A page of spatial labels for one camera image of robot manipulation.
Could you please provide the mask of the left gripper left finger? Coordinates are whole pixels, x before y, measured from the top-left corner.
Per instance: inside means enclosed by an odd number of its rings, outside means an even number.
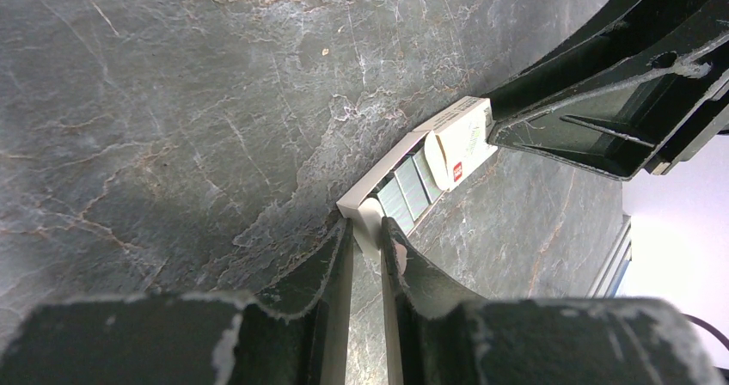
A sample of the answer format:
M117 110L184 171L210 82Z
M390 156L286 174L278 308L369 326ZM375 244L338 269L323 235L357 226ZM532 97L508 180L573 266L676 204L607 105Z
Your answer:
M4 384L341 384L353 225L249 290L77 296L42 304L1 358Z

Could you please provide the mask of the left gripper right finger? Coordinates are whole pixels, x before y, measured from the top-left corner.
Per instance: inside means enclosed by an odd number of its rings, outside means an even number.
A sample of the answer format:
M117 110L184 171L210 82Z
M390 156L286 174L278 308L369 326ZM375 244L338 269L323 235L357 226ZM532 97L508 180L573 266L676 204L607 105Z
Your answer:
M487 299L385 217L380 233L392 384L721 384L688 319L647 298Z

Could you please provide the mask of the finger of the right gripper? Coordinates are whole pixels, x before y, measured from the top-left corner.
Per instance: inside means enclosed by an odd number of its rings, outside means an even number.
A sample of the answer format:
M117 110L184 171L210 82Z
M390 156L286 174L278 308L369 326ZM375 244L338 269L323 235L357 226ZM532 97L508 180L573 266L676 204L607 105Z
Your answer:
M704 9L645 51L494 120L489 140L629 180L643 169L666 174L727 122L728 20Z
M663 39L709 0L609 0L533 65L487 93L506 122Z

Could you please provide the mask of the staple box grey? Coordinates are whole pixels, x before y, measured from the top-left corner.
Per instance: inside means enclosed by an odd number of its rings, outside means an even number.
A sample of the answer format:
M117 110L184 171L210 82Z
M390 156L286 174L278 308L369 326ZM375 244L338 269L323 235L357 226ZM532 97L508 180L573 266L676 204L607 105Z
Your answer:
M444 194L426 160L427 136L408 133L336 202L353 221L355 241L367 259L380 258L377 241L385 217L410 235Z

